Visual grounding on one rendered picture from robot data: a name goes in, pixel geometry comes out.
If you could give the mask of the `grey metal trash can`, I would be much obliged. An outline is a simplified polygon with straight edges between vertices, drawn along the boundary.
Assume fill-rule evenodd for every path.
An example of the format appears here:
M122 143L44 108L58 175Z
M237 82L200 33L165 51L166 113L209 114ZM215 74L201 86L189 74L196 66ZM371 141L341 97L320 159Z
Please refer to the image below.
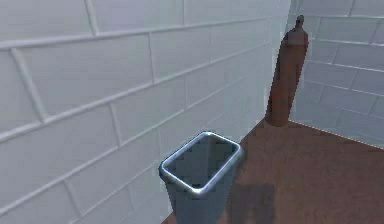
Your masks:
M204 131L159 165L177 224L216 224L229 197L244 149Z

